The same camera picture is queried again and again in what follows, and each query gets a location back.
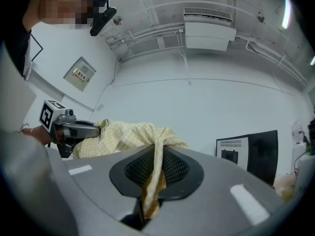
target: person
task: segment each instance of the person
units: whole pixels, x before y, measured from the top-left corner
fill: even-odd
[[[39,22],[47,24],[86,24],[93,12],[93,0],[12,0],[14,8],[4,12],[3,41],[21,76],[30,69],[30,35]],[[43,145],[51,141],[43,126],[24,128],[22,133],[32,136]]]

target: yellow checkered cloth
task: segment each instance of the yellow checkered cloth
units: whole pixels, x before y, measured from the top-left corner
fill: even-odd
[[[146,215],[152,208],[156,194],[159,191],[157,186],[162,170],[163,146],[174,145],[189,148],[188,145],[178,138],[170,128],[158,128],[151,123],[130,124],[105,119],[95,123],[95,126],[101,128],[101,135],[86,138],[79,143],[74,148],[74,158],[108,155],[142,145],[155,144],[152,179],[148,184],[147,195],[143,203],[143,211]]]

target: ceiling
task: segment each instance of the ceiling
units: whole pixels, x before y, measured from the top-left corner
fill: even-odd
[[[130,33],[156,27],[165,24],[184,23],[184,7],[211,8],[229,12],[232,15],[232,26],[237,33],[251,35],[263,45],[271,48],[285,58],[308,78],[313,73],[310,62],[314,52],[307,39],[300,30],[294,15],[288,29],[282,28],[284,15],[284,0],[110,0],[110,5],[117,8],[117,16],[122,18],[122,24],[117,26],[111,21],[100,33],[104,40],[115,40]],[[238,10],[225,5],[237,7]],[[257,19],[260,13],[264,17],[263,23]],[[245,51],[246,41],[235,40],[230,47]],[[111,47],[117,57],[126,60],[134,55],[144,52],[172,48],[178,46],[177,36],[166,36],[155,39],[147,39],[138,43],[137,40],[129,39],[125,43]]]

